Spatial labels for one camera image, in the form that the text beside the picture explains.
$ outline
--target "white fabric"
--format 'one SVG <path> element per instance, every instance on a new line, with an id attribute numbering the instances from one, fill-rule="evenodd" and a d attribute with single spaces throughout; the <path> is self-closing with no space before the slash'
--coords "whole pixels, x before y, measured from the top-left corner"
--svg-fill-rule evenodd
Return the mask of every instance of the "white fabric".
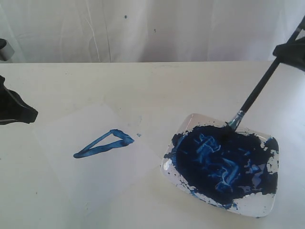
<path id="1" fill-rule="evenodd" d="M 1 0 L 13 62 L 272 59 L 304 0 Z"/>

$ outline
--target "white table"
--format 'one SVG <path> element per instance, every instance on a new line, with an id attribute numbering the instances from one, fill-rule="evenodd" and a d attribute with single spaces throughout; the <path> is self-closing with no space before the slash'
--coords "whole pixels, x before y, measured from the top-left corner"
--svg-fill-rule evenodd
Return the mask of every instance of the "white table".
<path id="1" fill-rule="evenodd" d="M 275 136 L 280 146 L 277 197 L 265 218 L 205 204 L 168 182 L 159 167 L 79 217 L 33 134 L 36 126 L 103 102 L 162 158 L 188 114 L 229 120 L 269 64 L 1 64 L 6 87 L 39 115 L 30 125 L 0 126 L 0 228 L 304 228 L 305 75 L 297 69 L 280 65 L 242 122 Z"/>

